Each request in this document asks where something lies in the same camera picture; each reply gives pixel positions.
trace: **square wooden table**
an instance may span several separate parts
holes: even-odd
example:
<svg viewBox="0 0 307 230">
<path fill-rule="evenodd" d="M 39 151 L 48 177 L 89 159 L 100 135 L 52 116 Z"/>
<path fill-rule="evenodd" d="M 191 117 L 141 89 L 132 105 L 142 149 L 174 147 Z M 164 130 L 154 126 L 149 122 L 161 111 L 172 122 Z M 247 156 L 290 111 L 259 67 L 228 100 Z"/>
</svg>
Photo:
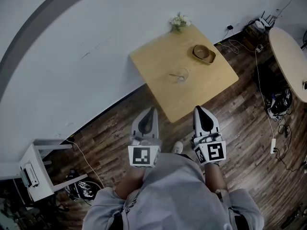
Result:
<svg viewBox="0 0 307 230">
<path fill-rule="evenodd" d="M 192 56 L 197 44 L 216 54 L 211 65 Z M 176 122 L 238 80 L 225 58 L 194 25 L 182 29 L 182 33 L 169 32 L 130 57 L 170 122 Z M 174 75 L 188 77 L 180 81 Z"/>
</svg>

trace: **wooden table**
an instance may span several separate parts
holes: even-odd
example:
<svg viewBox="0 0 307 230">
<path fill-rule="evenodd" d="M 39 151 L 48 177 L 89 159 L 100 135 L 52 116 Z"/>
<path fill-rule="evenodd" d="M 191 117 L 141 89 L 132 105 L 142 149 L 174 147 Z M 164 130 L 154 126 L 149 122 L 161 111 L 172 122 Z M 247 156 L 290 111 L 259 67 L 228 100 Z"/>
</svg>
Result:
<svg viewBox="0 0 307 230">
<path fill-rule="evenodd" d="M 193 58 L 192 50 L 197 44 L 216 53 L 211 65 Z M 225 58 L 194 25 L 182 33 L 167 33 L 132 52 L 130 57 L 171 122 L 238 80 Z M 185 81 L 174 76 L 182 74 L 188 75 Z"/>
<path fill-rule="evenodd" d="M 296 96 L 307 103 L 307 60 L 297 42 L 284 30 L 273 27 L 269 32 L 270 45 L 284 78 Z"/>
</svg>

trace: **white stand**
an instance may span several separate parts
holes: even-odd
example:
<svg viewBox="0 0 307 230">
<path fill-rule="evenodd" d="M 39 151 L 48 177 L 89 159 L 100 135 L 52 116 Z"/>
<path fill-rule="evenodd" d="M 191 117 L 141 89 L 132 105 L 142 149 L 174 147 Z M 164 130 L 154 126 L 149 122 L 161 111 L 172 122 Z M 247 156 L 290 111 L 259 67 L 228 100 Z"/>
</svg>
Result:
<svg viewBox="0 0 307 230">
<path fill-rule="evenodd" d="M 28 150 L 25 152 L 23 158 L 19 161 L 18 165 L 20 170 L 23 170 L 24 166 L 29 162 L 33 167 L 39 185 L 36 187 L 29 187 L 28 191 L 34 201 L 38 201 L 42 198 L 53 195 L 55 191 L 60 190 L 70 184 L 73 184 L 87 177 L 87 174 L 84 174 L 67 182 L 53 185 L 47 173 L 47 170 L 45 169 L 44 162 L 42 160 L 39 150 L 70 149 L 71 147 L 72 145 L 34 146 L 34 144 L 31 144 Z"/>
</svg>

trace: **cable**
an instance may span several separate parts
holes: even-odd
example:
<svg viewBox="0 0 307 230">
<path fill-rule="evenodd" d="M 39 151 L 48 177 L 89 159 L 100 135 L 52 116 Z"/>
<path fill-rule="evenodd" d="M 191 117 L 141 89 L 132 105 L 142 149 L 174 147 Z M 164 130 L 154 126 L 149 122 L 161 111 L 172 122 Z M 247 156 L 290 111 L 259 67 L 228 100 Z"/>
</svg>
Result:
<svg viewBox="0 0 307 230">
<path fill-rule="evenodd" d="M 299 168 L 300 168 L 301 166 L 300 166 L 298 169 L 295 169 L 295 170 L 292 170 L 291 168 L 288 168 L 287 165 L 285 164 L 285 162 L 283 161 L 283 159 L 280 158 L 279 149 L 278 149 L 278 148 L 274 148 L 274 150 L 277 150 L 278 153 L 279 153 L 279 158 L 277 157 L 277 153 L 276 153 L 275 158 L 276 158 L 279 162 L 282 162 L 282 163 L 285 165 L 287 171 L 295 172 L 295 171 L 298 171 L 298 170 L 299 170 Z"/>
<path fill-rule="evenodd" d="M 247 26 L 252 25 L 254 22 L 255 22 L 255 21 L 253 21 L 253 20 L 252 20 L 252 21 L 249 21 L 248 24 L 247 24 Z"/>
<path fill-rule="evenodd" d="M 227 31 L 227 33 L 225 34 L 225 36 L 223 37 L 222 41 L 224 40 L 224 38 L 228 35 L 229 30 Z"/>
<path fill-rule="evenodd" d="M 90 168 L 92 169 L 92 171 L 97 175 L 98 179 L 100 180 L 100 183 L 101 183 L 102 187 L 104 188 L 105 186 L 104 186 L 104 184 L 102 183 L 102 181 L 101 181 L 99 175 L 95 172 L 95 170 L 94 170 L 94 169 L 91 167 L 91 165 L 88 163 L 88 161 L 86 160 L 86 157 L 85 157 L 84 153 L 81 151 L 81 149 L 79 148 L 79 146 L 78 146 L 76 143 L 74 143 L 74 142 L 72 142 L 72 141 L 69 141 L 69 140 L 67 140 L 67 139 L 66 139 L 66 141 L 68 141 L 68 142 L 70 142 L 70 143 L 73 143 L 73 144 L 75 144 L 75 145 L 77 146 L 77 148 L 80 150 L 80 152 L 81 152 L 82 155 L 84 156 L 84 159 L 85 159 L 85 161 L 87 162 L 88 166 L 90 166 Z"/>
<path fill-rule="evenodd" d="M 292 140 L 292 129 L 291 129 L 291 127 L 290 127 L 290 125 L 281 125 L 281 126 L 283 126 L 283 129 L 285 130 L 287 127 L 289 127 L 289 129 L 290 129 L 290 131 L 291 131 L 291 133 L 290 133 L 290 141 L 289 141 L 289 145 L 288 145 L 288 148 L 287 148 L 287 150 L 286 150 L 286 152 L 284 153 L 284 156 L 283 156 L 283 158 L 282 158 L 282 160 L 285 158 L 285 156 L 287 155 L 287 152 L 289 151 L 289 148 L 290 148 L 290 145 L 291 145 L 291 140 Z"/>
<path fill-rule="evenodd" d="M 230 50 L 232 51 L 232 52 L 234 52 L 235 54 L 238 54 L 239 53 L 239 49 L 236 47 L 236 46 L 234 46 L 237 50 L 238 50 L 238 52 L 236 52 L 236 51 L 234 51 L 231 47 L 229 47 L 229 46 L 227 46 L 227 45 L 224 45 L 224 44 L 221 44 L 221 43 L 218 43 L 218 44 L 220 44 L 220 45 L 222 45 L 222 46 L 224 46 L 224 47 L 227 47 L 227 48 L 230 48 Z"/>
<path fill-rule="evenodd" d="M 291 111 L 290 113 L 288 113 L 288 110 L 287 110 L 287 112 L 286 112 L 286 114 L 288 114 L 289 116 L 292 114 L 292 112 L 293 112 L 294 109 L 295 109 L 295 106 L 294 106 L 294 99 L 292 99 L 292 104 L 293 104 L 293 109 L 292 109 L 292 111 Z"/>
<path fill-rule="evenodd" d="M 235 52 L 231 47 L 229 47 L 229 46 L 227 46 L 227 45 L 223 45 L 223 44 L 221 44 L 221 43 L 218 43 L 218 44 L 220 44 L 220 45 L 222 45 L 222 46 L 224 46 L 224 47 L 228 47 L 228 48 L 230 48 L 231 51 L 233 51 L 235 54 L 238 54 L 238 53 L 239 53 L 239 49 L 238 49 L 236 46 L 234 46 L 234 45 L 231 43 L 231 41 L 238 42 L 239 44 L 241 44 L 241 43 L 240 43 L 239 41 L 237 41 L 237 40 L 232 40 L 232 39 L 229 39 L 228 41 L 229 41 L 229 43 L 230 43 L 233 47 L 235 47 L 235 48 L 238 50 L 238 52 Z M 262 92 L 261 92 L 261 88 L 260 88 L 260 78 L 259 78 L 259 70 L 258 70 L 258 63 L 257 63 L 257 48 L 258 48 L 259 45 L 260 45 L 260 44 L 257 45 L 257 47 L 255 48 L 255 51 L 251 51 L 251 50 L 249 50 L 248 48 L 246 48 L 246 49 L 247 49 L 249 52 L 252 52 L 252 53 L 255 52 L 256 66 L 257 66 L 257 73 L 258 73 L 258 82 L 259 82 L 259 90 L 260 90 L 261 97 L 262 97 L 262 100 L 263 100 L 264 109 L 266 109 L 265 101 L 264 101 L 264 98 L 263 98 L 263 95 L 262 95 Z M 272 125 L 271 125 L 271 122 L 270 122 L 270 118 L 269 118 L 267 112 L 266 112 L 266 115 L 267 115 L 267 118 L 268 118 L 268 121 L 269 121 L 269 124 L 270 124 L 270 127 L 271 127 L 272 136 L 273 136 L 273 139 L 274 139 L 273 128 L 272 128 Z"/>
<path fill-rule="evenodd" d="M 262 95 L 262 92 L 261 92 L 261 88 L 260 88 L 260 77 L 259 77 L 259 70 L 258 70 L 258 63 L 257 63 L 257 51 L 255 49 L 255 58 L 256 58 L 256 67 L 257 67 L 257 73 L 258 73 L 258 83 L 259 83 L 259 90 L 260 90 L 260 93 L 261 93 L 261 97 L 262 97 L 262 100 L 263 100 L 263 104 L 264 104 L 264 109 L 266 108 L 265 107 L 265 101 L 264 101 L 264 98 L 263 98 L 263 95 Z M 271 122 L 270 122 L 270 118 L 268 116 L 268 113 L 265 112 L 265 114 L 267 115 L 267 118 L 268 118 L 268 121 L 270 123 L 270 127 L 271 127 L 271 131 L 272 131 L 272 136 L 273 136 L 273 139 L 274 139 L 274 132 L 273 132 L 273 128 L 272 128 L 272 125 L 271 125 Z"/>
<path fill-rule="evenodd" d="M 289 1 L 289 3 L 279 12 L 277 18 L 279 18 L 280 14 L 283 12 L 283 10 L 289 6 L 289 4 L 292 2 L 292 0 Z"/>
<path fill-rule="evenodd" d="M 85 203 L 87 203 L 89 206 L 92 206 L 92 205 L 90 205 L 84 198 L 82 198 L 83 199 L 83 201 L 85 202 Z"/>
<path fill-rule="evenodd" d="M 227 46 L 227 45 L 223 45 L 223 44 L 221 44 L 221 43 L 218 43 L 218 44 L 220 44 L 220 45 L 222 45 L 222 46 L 224 46 L 224 47 L 227 47 L 227 48 L 230 48 L 231 49 L 231 51 L 232 52 L 234 52 L 235 54 L 238 54 L 240 51 L 239 51 L 239 49 L 236 47 L 236 46 L 234 46 L 232 43 L 231 43 L 231 41 L 234 41 L 234 42 L 237 42 L 237 43 L 239 43 L 239 44 L 241 44 L 239 41 L 237 41 L 237 40 L 233 40 L 233 39 L 229 39 L 228 40 L 228 42 L 231 44 L 231 46 L 232 47 L 235 47 L 236 49 L 237 49 L 237 52 L 235 52 L 231 47 L 229 47 L 229 46 Z"/>
<path fill-rule="evenodd" d="M 229 39 L 229 41 L 235 41 L 235 42 L 237 42 L 237 43 L 239 43 L 239 44 L 241 44 L 239 41 L 237 41 L 237 40 L 233 40 L 233 39 Z"/>
</svg>

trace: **power strip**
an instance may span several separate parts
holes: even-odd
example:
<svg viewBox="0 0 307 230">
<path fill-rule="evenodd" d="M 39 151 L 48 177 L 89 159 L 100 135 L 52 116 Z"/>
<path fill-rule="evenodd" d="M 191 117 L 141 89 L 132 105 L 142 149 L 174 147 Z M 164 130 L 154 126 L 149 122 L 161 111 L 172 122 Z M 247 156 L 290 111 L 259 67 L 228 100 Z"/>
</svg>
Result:
<svg viewBox="0 0 307 230">
<path fill-rule="evenodd" d="M 271 140 L 271 151 L 270 151 L 271 154 L 274 154 L 275 145 L 276 145 L 276 139 L 274 138 Z"/>
</svg>

